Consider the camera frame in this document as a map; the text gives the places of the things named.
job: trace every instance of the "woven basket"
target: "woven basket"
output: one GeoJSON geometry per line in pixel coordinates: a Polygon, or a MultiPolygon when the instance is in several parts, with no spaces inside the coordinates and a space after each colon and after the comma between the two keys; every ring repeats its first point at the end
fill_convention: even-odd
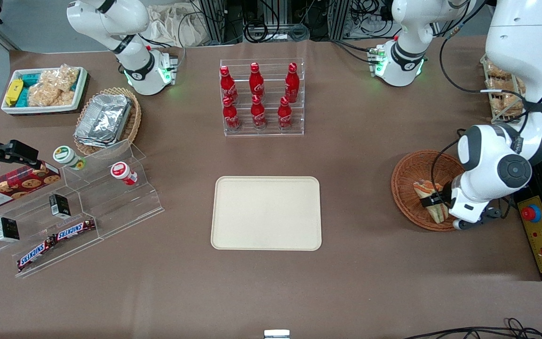
{"type": "MultiPolygon", "coordinates": [[[[455,230],[452,225],[454,217],[449,215],[442,223],[435,223],[413,190],[414,182],[430,180],[430,169],[437,155],[437,151],[423,150],[404,156],[394,167],[390,187],[394,202],[405,217],[424,229],[448,232],[455,230]]],[[[444,185],[463,171],[463,167],[455,157],[442,154],[434,166],[434,180],[436,183],[444,185]]]]}
{"type": "MultiPolygon", "coordinates": [[[[129,139],[129,141],[133,142],[135,140],[135,137],[137,136],[139,124],[142,122],[142,109],[141,107],[139,107],[139,103],[137,102],[137,98],[135,97],[135,95],[125,88],[116,88],[116,87],[104,89],[98,94],[110,94],[110,95],[120,94],[120,95],[125,95],[127,98],[131,99],[132,105],[131,105],[131,110],[129,111],[129,118],[127,118],[125,129],[123,130],[122,136],[120,137],[119,141],[129,139]]],[[[79,118],[77,120],[77,127],[81,123],[81,120],[83,116],[85,115],[85,111],[87,110],[87,107],[89,106],[93,98],[95,98],[95,95],[91,99],[89,99],[89,101],[83,106],[81,114],[79,115],[79,118]]],[[[81,151],[81,153],[86,156],[103,149],[103,147],[87,146],[87,145],[81,144],[76,139],[75,139],[75,144],[77,145],[78,150],[81,151]]]]}

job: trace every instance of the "coca-cola bottle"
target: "coca-cola bottle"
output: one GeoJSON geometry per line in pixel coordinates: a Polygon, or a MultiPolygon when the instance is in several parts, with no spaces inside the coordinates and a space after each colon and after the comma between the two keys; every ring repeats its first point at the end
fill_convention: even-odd
{"type": "Polygon", "coordinates": [[[256,62],[250,64],[250,92],[252,95],[258,95],[261,97],[261,101],[264,101],[265,98],[265,81],[263,76],[259,72],[259,67],[256,62]]]}
{"type": "Polygon", "coordinates": [[[292,108],[290,108],[288,98],[281,97],[277,115],[279,118],[279,129],[284,131],[292,128],[292,108]]]}
{"type": "Polygon", "coordinates": [[[295,62],[288,65],[288,75],[286,75],[286,98],[290,103],[295,103],[298,98],[298,91],[301,85],[301,80],[296,74],[297,66],[295,62]]]}
{"type": "Polygon", "coordinates": [[[229,131],[238,131],[241,127],[239,118],[237,117],[237,110],[233,106],[233,100],[231,97],[223,98],[223,117],[225,118],[225,124],[229,131]]]}
{"type": "Polygon", "coordinates": [[[230,97],[234,103],[237,103],[237,90],[235,90],[235,81],[230,75],[230,69],[227,66],[221,66],[221,90],[224,97],[230,97]]]}
{"type": "Polygon", "coordinates": [[[258,95],[252,95],[252,107],[250,107],[250,113],[252,113],[252,123],[254,129],[261,131],[267,127],[267,120],[265,119],[265,107],[261,105],[261,97],[258,95]]]}

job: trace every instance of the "yellow control panel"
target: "yellow control panel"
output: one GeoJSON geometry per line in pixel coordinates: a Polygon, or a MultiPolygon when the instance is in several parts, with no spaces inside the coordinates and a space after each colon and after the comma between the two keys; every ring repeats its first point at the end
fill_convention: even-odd
{"type": "Polygon", "coordinates": [[[542,273],[542,204],[538,196],[518,204],[526,236],[533,249],[536,265],[542,273]]]}

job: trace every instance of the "cloth bag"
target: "cloth bag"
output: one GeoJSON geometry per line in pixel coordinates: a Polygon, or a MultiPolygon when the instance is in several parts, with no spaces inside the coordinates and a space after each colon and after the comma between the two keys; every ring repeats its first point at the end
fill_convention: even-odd
{"type": "Polygon", "coordinates": [[[209,41],[204,15],[194,13],[202,8],[197,0],[194,5],[189,2],[178,2],[170,5],[150,5],[150,29],[148,39],[168,43],[179,47],[194,47],[209,41]]]}

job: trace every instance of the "table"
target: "table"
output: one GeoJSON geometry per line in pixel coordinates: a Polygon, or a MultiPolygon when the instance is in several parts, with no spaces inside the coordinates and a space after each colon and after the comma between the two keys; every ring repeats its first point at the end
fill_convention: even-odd
{"type": "MultiPolygon", "coordinates": [[[[378,40],[360,41],[374,46],[378,40]]],[[[408,152],[440,149],[457,128],[488,120],[486,95],[451,86],[432,43],[406,88],[371,79],[330,43],[242,43],[190,49],[175,86],[138,96],[135,143],[166,212],[32,275],[0,256],[0,337],[401,338],[517,317],[542,331],[542,282],[518,215],[465,232],[434,233],[400,214],[390,193],[408,152]],[[220,118],[220,58],[305,55],[303,137],[228,139],[220,118]],[[210,245],[215,181],[227,175],[314,176],[322,247],[313,252],[219,251],[210,245]]],[[[484,37],[449,42],[455,81],[480,88],[484,37]]],[[[127,87],[110,52],[11,52],[11,70],[85,67],[87,96],[127,87]]],[[[77,116],[0,112],[0,141],[17,138],[49,161],[72,144],[77,116]]]]}

